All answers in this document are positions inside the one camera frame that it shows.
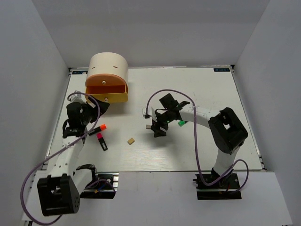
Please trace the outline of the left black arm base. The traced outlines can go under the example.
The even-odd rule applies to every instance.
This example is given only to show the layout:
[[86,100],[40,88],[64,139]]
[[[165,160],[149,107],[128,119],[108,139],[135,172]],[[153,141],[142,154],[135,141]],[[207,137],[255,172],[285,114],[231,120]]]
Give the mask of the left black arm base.
[[81,193],[81,199],[113,199],[119,184],[118,172],[98,172]]

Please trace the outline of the yellow drawer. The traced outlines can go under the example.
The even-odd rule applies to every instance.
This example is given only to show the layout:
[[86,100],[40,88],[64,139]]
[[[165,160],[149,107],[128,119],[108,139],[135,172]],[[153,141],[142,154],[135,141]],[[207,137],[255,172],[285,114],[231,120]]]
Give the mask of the yellow drawer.
[[128,86],[89,86],[86,87],[86,94],[89,94],[95,99],[103,102],[123,103],[128,101]]

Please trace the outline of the green highlighter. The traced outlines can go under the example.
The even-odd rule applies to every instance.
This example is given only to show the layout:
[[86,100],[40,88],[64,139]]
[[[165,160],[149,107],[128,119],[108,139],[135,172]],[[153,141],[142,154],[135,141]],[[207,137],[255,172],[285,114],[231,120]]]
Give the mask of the green highlighter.
[[179,122],[178,122],[178,125],[179,125],[180,127],[182,127],[182,126],[184,126],[186,123],[187,123],[186,121],[179,121]]

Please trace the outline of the pink top drawer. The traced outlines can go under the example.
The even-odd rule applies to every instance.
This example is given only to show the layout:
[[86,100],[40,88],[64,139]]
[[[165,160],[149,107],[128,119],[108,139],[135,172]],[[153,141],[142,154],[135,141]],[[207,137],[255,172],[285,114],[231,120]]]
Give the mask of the pink top drawer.
[[85,85],[86,87],[99,87],[106,86],[125,86],[127,82],[114,74],[95,74],[87,77]]

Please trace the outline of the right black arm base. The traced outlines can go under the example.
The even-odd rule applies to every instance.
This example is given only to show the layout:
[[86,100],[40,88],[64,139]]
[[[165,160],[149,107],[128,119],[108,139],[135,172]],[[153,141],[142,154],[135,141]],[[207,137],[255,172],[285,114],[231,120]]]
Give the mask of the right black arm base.
[[212,186],[206,186],[200,179],[200,175],[196,174],[193,182],[196,184],[198,200],[241,200],[242,195],[238,176],[232,173],[225,179],[215,183]]

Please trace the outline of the tan small eraser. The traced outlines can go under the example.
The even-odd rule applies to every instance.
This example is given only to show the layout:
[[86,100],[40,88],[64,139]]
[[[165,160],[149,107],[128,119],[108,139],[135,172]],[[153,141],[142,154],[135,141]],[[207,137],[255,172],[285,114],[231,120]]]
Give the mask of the tan small eraser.
[[135,140],[133,138],[130,138],[127,142],[128,142],[129,145],[131,145],[135,142]]

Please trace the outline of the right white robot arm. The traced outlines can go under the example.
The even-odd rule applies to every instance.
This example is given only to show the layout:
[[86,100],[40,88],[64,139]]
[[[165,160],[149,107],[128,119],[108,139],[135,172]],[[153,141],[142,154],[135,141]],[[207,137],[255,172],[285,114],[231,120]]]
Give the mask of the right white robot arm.
[[248,132],[236,113],[229,107],[222,110],[210,110],[198,107],[191,97],[186,95],[186,101],[178,102],[172,96],[173,90],[159,102],[162,109],[154,109],[147,102],[144,118],[151,118],[151,130],[154,137],[165,137],[169,123],[173,121],[191,122],[194,126],[194,148],[198,152],[197,127],[203,126],[210,130],[214,143],[218,149],[217,158],[212,167],[212,182],[206,182],[200,174],[200,180],[206,185],[222,188],[229,183],[229,174],[237,163],[235,159],[238,150],[248,138]]

